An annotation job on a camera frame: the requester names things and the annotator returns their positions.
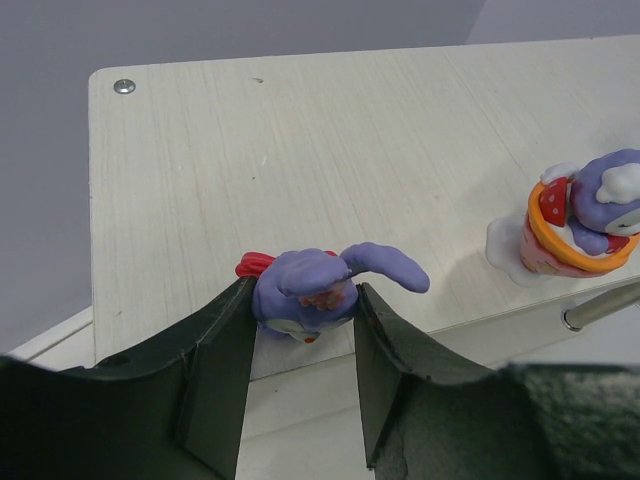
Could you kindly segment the light wooden two-tier shelf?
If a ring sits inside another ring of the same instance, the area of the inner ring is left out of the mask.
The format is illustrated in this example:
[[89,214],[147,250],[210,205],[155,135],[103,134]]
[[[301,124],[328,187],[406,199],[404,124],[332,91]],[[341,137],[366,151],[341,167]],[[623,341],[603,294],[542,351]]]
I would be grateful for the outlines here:
[[[98,362],[199,311],[248,252],[392,246],[411,325],[487,368],[639,299],[639,251],[527,286],[486,259],[549,167],[639,143],[639,39],[622,36],[113,67],[89,80]],[[231,479],[379,479],[366,465],[354,318],[304,344],[256,325]]]

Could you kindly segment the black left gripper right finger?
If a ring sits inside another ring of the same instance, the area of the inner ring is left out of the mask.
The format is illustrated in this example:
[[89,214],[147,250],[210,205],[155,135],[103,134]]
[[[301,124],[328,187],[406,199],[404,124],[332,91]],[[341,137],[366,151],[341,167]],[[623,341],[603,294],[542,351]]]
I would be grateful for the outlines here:
[[358,288],[355,357],[366,465],[379,479],[635,479],[635,365],[493,370]]

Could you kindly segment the small purple bunny toy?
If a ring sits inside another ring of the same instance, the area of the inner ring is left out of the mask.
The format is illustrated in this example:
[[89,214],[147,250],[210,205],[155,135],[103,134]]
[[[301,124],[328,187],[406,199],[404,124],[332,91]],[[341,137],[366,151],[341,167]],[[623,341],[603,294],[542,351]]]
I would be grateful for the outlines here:
[[279,256],[248,252],[235,273],[256,279],[251,308],[258,327],[304,344],[354,318],[359,296],[354,278],[359,274],[382,275],[413,293],[430,287],[417,262],[395,247],[372,242],[339,254],[316,248]]

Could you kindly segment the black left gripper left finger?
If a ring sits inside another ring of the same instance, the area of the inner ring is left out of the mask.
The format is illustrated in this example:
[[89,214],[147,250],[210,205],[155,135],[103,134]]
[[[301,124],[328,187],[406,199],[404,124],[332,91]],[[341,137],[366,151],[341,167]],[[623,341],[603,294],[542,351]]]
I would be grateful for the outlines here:
[[5,479],[231,479],[250,380],[254,280],[91,368],[1,360]]

